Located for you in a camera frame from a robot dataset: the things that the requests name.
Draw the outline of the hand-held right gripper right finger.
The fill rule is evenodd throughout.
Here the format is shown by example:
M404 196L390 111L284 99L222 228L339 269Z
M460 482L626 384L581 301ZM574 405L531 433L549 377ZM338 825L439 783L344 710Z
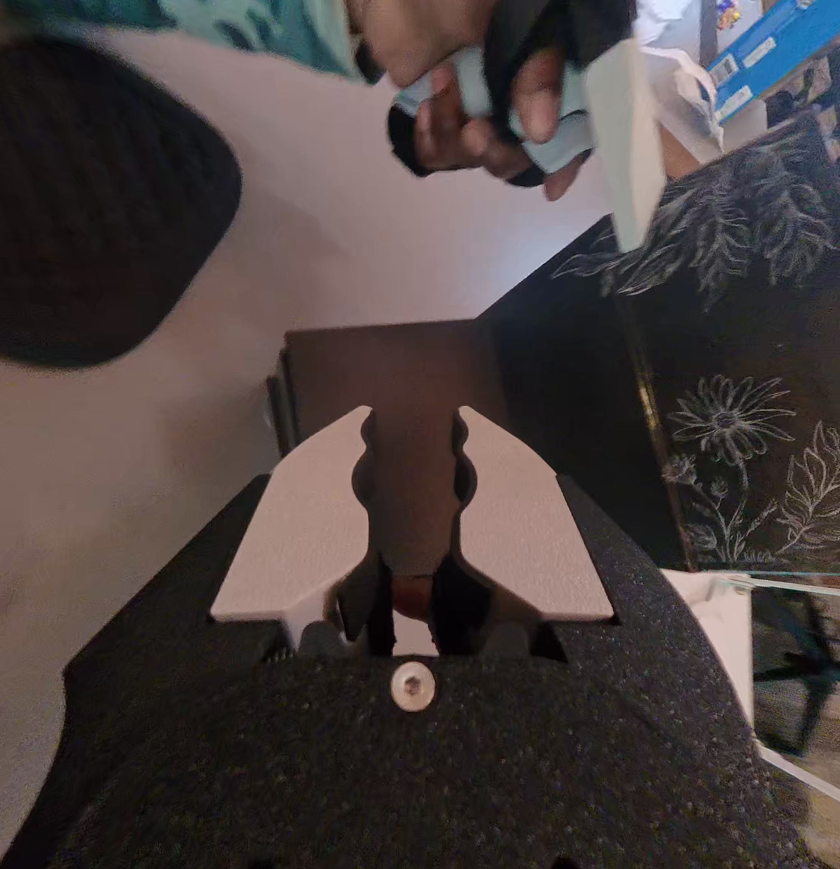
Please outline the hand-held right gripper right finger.
M612 619L554 469L472 407L459 407L456 421L470 482L457 525L462 563L543 621Z

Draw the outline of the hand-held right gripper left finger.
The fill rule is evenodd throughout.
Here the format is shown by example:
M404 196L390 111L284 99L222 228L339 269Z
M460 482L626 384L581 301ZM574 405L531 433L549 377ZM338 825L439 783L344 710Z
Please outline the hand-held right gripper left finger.
M215 621L326 619L333 594L370 549L354 472L372 413L356 407L275 466L210 608Z

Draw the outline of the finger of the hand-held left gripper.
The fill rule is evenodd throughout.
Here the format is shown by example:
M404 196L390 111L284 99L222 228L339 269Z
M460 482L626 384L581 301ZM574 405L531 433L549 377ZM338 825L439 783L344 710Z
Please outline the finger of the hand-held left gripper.
M629 253L645 242L666 186L653 89L635 38L588 66L586 96L618 248Z

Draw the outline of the black carton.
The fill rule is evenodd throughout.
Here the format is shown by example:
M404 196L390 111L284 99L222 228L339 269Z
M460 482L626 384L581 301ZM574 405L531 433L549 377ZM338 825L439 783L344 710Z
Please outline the black carton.
M281 456L356 407L373 409L376 547L394 575L431 575L459 506L455 411L509 425L485 328L452 320L288 332L267 388Z

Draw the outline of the black lego set box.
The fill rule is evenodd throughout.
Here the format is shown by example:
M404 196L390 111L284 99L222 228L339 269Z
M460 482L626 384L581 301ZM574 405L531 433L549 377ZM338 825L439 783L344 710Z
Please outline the black lego set box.
M840 575L840 175L796 115L478 319L511 431L663 568Z

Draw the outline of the person's left forearm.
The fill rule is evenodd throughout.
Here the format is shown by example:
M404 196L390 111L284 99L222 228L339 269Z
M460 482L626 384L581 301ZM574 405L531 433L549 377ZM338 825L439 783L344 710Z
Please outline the person's left forearm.
M8 1L8 13L69 35L106 28L175 32L209 44L271 55L351 81L360 40L342 1Z

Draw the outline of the tall blue lego box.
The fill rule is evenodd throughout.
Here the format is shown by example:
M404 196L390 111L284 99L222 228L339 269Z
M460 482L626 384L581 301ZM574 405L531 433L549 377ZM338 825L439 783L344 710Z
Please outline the tall blue lego box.
M725 124L840 36L840 1L776 2L708 66Z

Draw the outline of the person's left hand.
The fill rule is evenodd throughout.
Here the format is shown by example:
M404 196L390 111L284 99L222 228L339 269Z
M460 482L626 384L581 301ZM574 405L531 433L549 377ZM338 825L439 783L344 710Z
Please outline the person's left hand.
M421 176L482 168L512 181L532 165L523 146L498 136L488 119L469 119L456 73L447 59L482 42L496 2L346 2L351 29L361 36L375 63L404 89L431 74L432 96L414 120L414 158ZM545 143L556 132L565 66L562 48L544 46L529 57L512 85L511 105L528 139ZM547 201L562 199L577 179L584 157L544 177Z

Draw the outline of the white plastic bags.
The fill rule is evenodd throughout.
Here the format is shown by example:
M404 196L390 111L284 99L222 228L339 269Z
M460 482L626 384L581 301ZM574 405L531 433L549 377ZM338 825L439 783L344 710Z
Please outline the white plastic bags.
M683 177L722 153L716 86L715 3L638 1L634 33L648 63L667 173Z

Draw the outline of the black honeycomb cushion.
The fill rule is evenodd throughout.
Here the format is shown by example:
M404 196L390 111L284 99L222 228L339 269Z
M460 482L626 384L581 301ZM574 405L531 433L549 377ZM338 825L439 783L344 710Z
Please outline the black honeycomb cushion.
M0 356L86 368L146 341L229 231L230 145L77 43L0 46Z

